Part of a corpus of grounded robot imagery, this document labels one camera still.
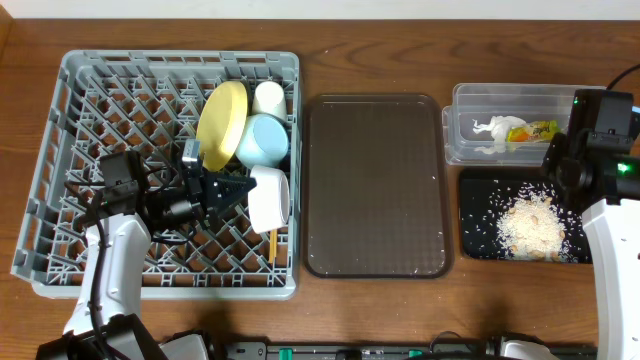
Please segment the white tissue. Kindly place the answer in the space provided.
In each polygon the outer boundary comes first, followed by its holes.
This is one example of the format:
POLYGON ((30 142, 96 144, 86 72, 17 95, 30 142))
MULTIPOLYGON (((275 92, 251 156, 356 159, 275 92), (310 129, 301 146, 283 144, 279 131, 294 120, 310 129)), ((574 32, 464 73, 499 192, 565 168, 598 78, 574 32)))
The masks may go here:
POLYGON ((525 124, 525 120, 515 116, 493 116, 488 124, 479 124, 477 120, 473 120, 473 132, 475 134, 489 132, 493 139, 491 147, 478 147, 475 151, 487 155, 505 153, 509 132, 525 124))

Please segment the yellow plate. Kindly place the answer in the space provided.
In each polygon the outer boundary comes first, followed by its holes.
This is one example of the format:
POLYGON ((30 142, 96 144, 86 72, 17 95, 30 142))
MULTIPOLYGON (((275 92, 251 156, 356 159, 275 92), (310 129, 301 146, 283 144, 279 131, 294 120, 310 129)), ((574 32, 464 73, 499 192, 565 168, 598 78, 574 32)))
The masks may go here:
POLYGON ((196 139, 208 171, 221 170, 233 157, 248 117, 248 94, 240 81, 221 83, 209 96, 199 119, 196 139))

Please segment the light blue bowl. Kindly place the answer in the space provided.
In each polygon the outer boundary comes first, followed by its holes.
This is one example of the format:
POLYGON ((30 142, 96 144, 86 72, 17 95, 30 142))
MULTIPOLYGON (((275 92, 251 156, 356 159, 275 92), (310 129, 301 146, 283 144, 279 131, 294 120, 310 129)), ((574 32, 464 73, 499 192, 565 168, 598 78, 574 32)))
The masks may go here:
POLYGON ((278 167, 289 150, 289 138, 282 123, 268 114, 247 118, 235 155, 248 169, 255 165, 278 167))

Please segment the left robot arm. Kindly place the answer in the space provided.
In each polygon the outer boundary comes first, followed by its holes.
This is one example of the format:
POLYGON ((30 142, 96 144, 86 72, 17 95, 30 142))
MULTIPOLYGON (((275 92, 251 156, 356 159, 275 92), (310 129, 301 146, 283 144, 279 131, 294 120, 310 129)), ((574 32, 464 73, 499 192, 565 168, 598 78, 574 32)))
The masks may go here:
POLYGON ((85 213, 87 262, 80 294, 61 338, 42 344, 39 359, 211 359, 215 351, 202 331, 157 342, 140 319, 142 273, 153 243, 164 231, 206 229, 239 204, 257 182, 212 172, 186 143, 174 171, 181 185, 153 190, 150 171, 134 150, 104 155, 103 178, 85 213))

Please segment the white bowl with food scraps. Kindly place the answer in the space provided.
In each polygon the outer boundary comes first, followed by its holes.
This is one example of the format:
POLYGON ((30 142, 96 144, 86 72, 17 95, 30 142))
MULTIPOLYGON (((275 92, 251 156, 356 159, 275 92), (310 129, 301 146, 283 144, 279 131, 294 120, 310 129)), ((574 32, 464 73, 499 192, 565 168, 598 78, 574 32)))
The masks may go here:
POLYGON ((256 233, 280 229, 288 224, 290 191, 288 179, 277 168, 255 165, 250 177, 256 186, 248 194, 249 220, 256 233))

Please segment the yellow snack wrapper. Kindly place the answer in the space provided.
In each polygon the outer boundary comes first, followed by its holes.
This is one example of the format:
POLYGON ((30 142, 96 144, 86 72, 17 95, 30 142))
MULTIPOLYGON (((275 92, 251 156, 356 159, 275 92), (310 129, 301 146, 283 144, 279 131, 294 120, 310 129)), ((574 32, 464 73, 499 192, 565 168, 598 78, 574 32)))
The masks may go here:
POLYGON ((556 121, 536 121, 512 127, 506 137, 508 143, 549 142, 560 127, 556 121))

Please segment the white plastic cup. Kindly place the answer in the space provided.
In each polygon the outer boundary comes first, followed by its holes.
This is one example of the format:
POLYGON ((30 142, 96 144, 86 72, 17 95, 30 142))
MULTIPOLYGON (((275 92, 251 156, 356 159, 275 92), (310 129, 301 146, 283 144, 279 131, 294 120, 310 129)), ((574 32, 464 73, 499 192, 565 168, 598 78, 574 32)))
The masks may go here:
POLYGON ((260 83, 254 92, 252 113, 268 114, 281 122, 285 122, 287 120, 287 109, 282 86, 273 81, 260 83))

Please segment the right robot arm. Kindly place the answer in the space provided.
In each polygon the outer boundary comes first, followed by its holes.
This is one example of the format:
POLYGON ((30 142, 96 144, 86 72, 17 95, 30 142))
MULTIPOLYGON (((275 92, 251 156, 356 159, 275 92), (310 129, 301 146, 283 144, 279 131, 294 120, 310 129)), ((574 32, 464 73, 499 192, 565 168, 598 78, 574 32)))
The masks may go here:
POLYGON ((578 89, 542 171, 579 212, 594 268, 600 359, 639 356, 639 115, 630 93, 578 89))

